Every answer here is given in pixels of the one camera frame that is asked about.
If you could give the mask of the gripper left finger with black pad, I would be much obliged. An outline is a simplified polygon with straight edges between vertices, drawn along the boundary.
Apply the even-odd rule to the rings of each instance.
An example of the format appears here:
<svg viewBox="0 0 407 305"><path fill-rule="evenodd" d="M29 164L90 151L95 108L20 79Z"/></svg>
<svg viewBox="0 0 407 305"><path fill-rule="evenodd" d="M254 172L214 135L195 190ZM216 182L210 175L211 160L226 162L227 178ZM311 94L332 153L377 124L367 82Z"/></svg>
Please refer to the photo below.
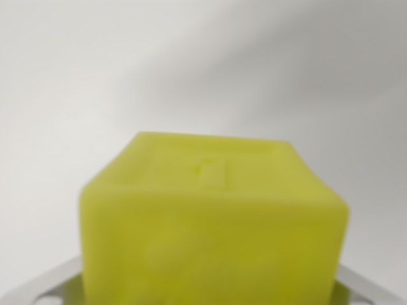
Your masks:
<svg viewBox="0 0 407 305"><path fill-rule="evenodd" d="M8 292L1 304L84 304L81 257L75 257Z"/></svg>

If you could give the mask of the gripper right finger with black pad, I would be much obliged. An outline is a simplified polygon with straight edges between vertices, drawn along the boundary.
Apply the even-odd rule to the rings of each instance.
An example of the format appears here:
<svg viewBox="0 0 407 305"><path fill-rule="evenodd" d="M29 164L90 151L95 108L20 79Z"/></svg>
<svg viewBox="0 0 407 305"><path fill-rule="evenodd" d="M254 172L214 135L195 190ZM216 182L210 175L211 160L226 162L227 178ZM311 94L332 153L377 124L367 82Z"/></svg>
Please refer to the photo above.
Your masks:
<svg viewBox="0 0 407 305"><path fill-rule="evenodd" d="M406 305L406 300L340 265L330 304Z"/></svg>

